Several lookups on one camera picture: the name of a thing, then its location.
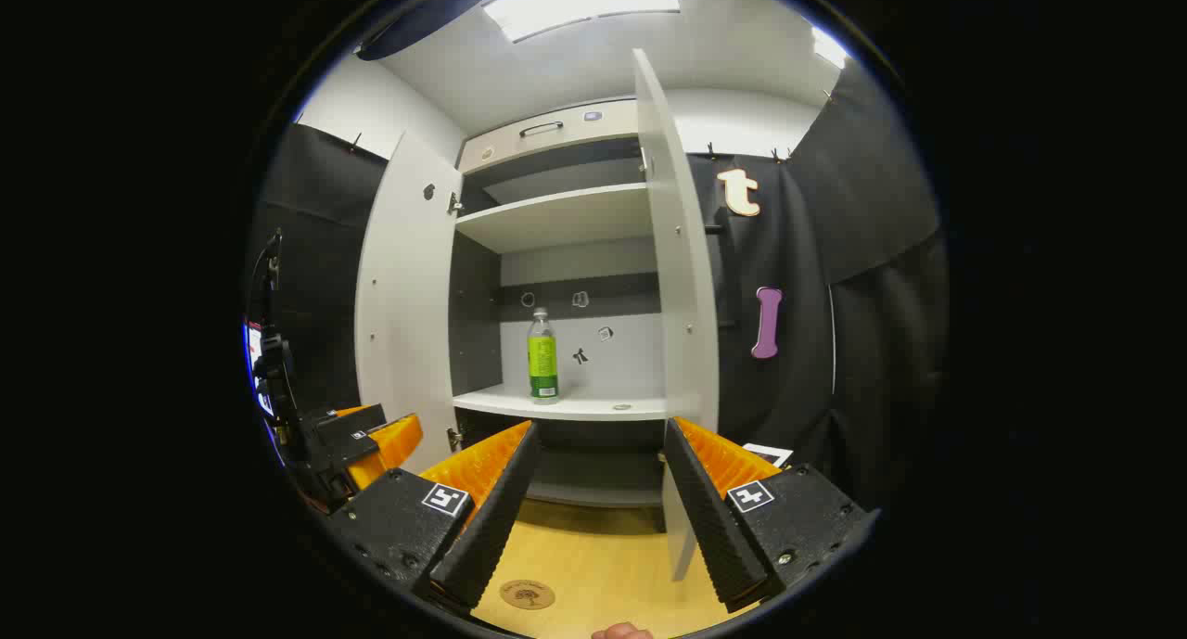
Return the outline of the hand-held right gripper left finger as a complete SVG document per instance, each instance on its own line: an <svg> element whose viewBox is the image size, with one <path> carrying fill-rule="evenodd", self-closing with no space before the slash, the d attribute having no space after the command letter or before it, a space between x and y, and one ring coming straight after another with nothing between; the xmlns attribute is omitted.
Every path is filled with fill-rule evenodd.
<svg viewBox="0 0 1187 639"><path fill-rule="evenodd" d="M522 422L420 475L385 472L329 529L386 588L466 615L491 583L540 454L539 428Z"/></svg>

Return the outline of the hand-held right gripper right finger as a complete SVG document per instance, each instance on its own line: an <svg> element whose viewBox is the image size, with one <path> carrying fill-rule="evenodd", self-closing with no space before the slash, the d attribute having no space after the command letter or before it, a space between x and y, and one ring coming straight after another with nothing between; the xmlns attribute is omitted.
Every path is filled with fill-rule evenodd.
<svg viewBox="0 0 1187 639"><path fill-rule="evenodd" d="M806 597L842 575L880 521L813 466L768 461L672 416L664 456L721 605Z"/></svg>

